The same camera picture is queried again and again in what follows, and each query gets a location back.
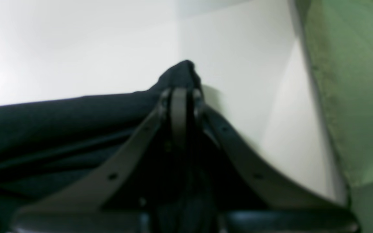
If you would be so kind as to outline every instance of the black plastic part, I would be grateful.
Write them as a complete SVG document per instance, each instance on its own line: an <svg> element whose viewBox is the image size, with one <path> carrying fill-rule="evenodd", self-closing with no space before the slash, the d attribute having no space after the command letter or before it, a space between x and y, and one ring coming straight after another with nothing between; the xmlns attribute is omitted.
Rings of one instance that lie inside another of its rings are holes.
<svg viewBox="0 0 373 233"><path fill-rule="evenodd" d="M156 211L179 198L183 187L176 182L191 168L207 177L201 186L214 203L206 213L213 214L212 205L219 211L211 232L360 231L350 211L276 171L205 105L199 90L182 88L164 91L124 146L87 177L21 208L12 231L160 232L157 222L167 219Z"/></svg>
<svg viewBox="0 0 373 233"><path fill-rule="evenodd" d="M228 233L351 233L359 230L343 210L232 211L219 216Z"/></svg>

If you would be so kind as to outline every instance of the black fabric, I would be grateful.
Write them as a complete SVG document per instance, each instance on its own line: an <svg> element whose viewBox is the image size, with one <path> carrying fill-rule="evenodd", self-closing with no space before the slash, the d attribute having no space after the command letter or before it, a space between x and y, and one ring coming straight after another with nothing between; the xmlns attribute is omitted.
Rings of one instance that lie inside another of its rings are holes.
<svg viewBox="0 0 373 233"><path fill-rule="evenodd" d="M112 155L168 87L201 88L184 61L147 91L0 107L0 232L12 213L73 183Z"/></svg>

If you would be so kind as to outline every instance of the green curtain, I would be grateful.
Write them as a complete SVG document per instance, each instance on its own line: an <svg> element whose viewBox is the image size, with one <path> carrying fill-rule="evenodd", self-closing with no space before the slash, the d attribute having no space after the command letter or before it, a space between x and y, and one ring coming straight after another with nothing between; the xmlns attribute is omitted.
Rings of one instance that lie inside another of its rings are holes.
<svg viewBox="0 0 373 233"><path fill-rule="evenodd" d="M296 0L351 208L373 233L373 0Z"/></svg>

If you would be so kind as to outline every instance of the dark blue cloth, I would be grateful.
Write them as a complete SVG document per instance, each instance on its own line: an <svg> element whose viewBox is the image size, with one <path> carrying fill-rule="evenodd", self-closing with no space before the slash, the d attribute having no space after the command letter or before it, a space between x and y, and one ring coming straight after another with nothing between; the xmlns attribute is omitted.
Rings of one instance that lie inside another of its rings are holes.
<svg viewBox="0 0 373 233"><path fill-rule="evenodd" d="M118 150L168 87L201 88L193 63L173 66L143 92L0 106L0 232L20 206L73 183Z"/></svg>

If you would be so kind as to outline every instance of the white wall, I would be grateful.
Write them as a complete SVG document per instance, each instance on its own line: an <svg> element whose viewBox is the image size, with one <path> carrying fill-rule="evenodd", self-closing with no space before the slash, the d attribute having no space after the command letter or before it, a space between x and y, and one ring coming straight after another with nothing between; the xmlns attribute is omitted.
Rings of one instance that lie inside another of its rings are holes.
<svg viewBox="0 0 373 233"><path fill-rule="evenodd" d="M184 59L268 162L345 200L292 1L0 0L0 105L146 90Z"/></svg>

